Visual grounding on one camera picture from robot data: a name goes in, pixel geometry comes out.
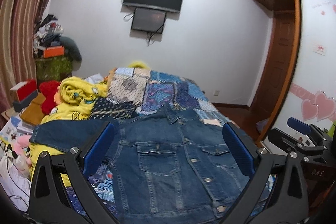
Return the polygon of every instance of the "red plush toy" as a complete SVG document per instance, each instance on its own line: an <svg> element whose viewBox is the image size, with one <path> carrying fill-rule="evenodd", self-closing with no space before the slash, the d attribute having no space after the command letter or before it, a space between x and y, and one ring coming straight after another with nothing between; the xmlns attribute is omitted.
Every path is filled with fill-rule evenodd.
<svg viewBox="0 0 336 224"><path fill-rule="evenodd" d="M45 101L41 105L41 110L45 115L49 115L50 111L56 106L54 95L58 91L57 88L60 82L52 80L40 84L40 92L45 97Z"/></svg>

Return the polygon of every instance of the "wooden door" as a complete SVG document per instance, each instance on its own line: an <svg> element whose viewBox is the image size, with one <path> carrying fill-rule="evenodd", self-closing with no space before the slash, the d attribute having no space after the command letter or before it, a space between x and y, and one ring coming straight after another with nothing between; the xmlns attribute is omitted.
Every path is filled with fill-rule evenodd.
<svg viewBox="0 0 336 224"><path fill-rule="evenodd" d="M294 40L294 13L276 13L268 56L251 110L269 118L283 87Z"/></svg>

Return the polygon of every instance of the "pocket flap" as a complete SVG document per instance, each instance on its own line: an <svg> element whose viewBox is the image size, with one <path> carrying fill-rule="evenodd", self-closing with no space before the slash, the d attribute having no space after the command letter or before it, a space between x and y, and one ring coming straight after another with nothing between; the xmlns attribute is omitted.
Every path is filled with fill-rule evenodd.
<svg viewBox="0 0 336 224"><path fill-rule="evenodd" d="M201 146L201 149L203 152L207 152L211 155L222 155L222 154L230 152L226 144L219 144L215 146L204 145L204 146Z"/></svg>
<svg viewBox="0 0 336 224"><path fill-rule="evenodd" d="M138 145L138 153L176 154L176 146L172 144L142 144Z"/></svg>

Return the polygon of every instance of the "striped curtain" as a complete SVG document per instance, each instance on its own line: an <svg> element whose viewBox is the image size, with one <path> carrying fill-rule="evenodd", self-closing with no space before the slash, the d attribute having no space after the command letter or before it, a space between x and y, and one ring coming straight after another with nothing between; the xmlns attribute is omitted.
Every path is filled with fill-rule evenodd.
<svg viewBox="0 0 336 224"><path fill-rule="evenodd" d="M12 86L36 78L34 27L41 21L48 1L0 0L0 112L11 107Z"/></svg>

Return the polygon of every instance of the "wooden floor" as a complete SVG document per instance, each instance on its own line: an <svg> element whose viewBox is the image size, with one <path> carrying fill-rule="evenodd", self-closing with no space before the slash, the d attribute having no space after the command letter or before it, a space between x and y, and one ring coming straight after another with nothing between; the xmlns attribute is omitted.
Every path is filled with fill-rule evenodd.
<svg viewBox="0 0 336 224"><path fill-rule="evenodd" d="M243 129L254 141L259 137L259 132L255 124L260 118L245 108L217 107L217 109L226 117L234 121Z"/></svg>

